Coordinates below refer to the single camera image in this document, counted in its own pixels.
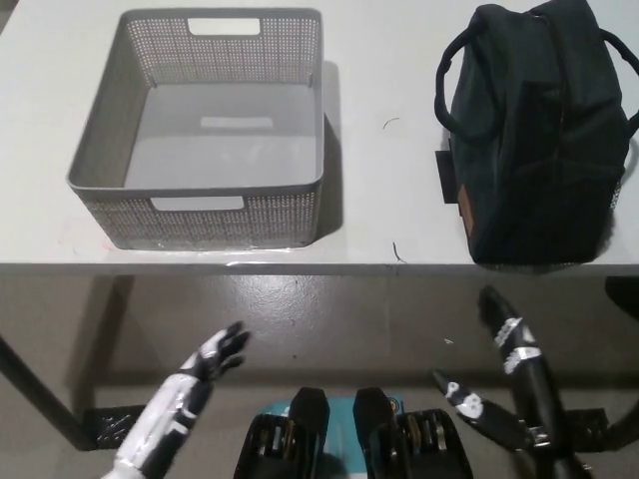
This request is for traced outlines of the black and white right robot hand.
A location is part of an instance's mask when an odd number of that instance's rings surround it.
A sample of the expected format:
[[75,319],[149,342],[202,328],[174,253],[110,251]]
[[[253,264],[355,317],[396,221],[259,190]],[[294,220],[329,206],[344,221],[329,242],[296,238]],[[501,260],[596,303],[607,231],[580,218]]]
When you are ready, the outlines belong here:
[[501,357],[516,411],[481,397],[448,374],[432,377],[458,417],[509,451],[549,449],[568,454],[573,445],[566,412],[544,355],[523,316],[494,287],[479,294],[479,318]]

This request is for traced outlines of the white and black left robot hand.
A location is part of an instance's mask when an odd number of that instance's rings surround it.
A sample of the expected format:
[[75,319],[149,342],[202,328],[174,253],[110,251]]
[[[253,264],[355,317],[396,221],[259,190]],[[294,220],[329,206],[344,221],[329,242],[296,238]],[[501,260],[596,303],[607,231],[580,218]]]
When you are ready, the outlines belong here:
[[107,478],[163,478],[191,435],[216,382],[244,362],[250,332],[237,321],[168,376],[119,447]]

